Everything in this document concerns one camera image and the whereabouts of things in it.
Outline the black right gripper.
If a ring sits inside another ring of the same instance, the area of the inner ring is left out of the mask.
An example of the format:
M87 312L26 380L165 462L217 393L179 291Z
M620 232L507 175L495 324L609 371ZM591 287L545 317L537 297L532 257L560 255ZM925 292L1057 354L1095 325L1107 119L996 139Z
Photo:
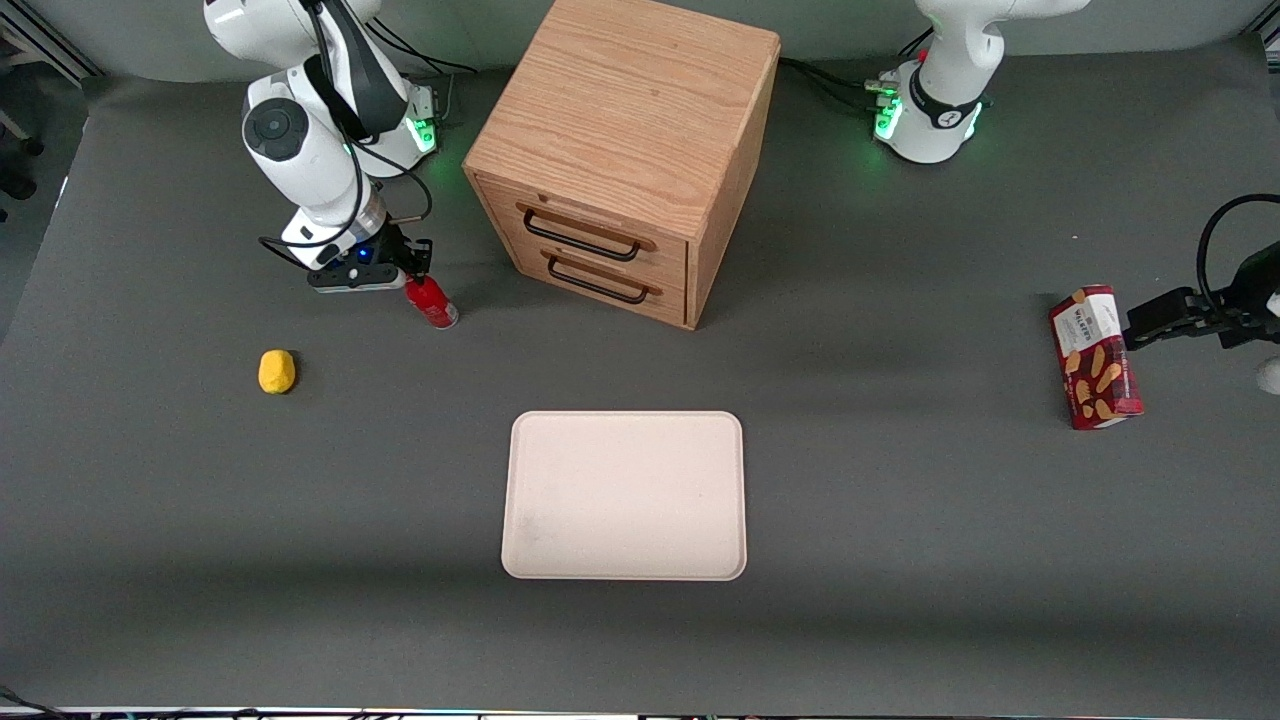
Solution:
M351 269L371 268L374 272L401 273L404 278L413 277L416 283L422 283L430 273L433 264L431 240L413 240L412 252L408 240L399 228L385 228L370 238L352 245L346 251L325 250L320 259L325 263L320 266L324 272L348 273Z

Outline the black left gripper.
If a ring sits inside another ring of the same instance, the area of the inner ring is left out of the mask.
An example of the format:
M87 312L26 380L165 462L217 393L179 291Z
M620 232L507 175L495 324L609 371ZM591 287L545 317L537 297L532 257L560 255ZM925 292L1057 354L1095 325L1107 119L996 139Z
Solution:
M1198 286L1170 290L1126 313L1126 351L1138 351L1155 342L1203 334L1203 323L1222 323L1221 348L1236 348L1251 342L1276 343L1279 243L1249 255L1231 282L1221 290L1208 288L1208 245L1198 247Z

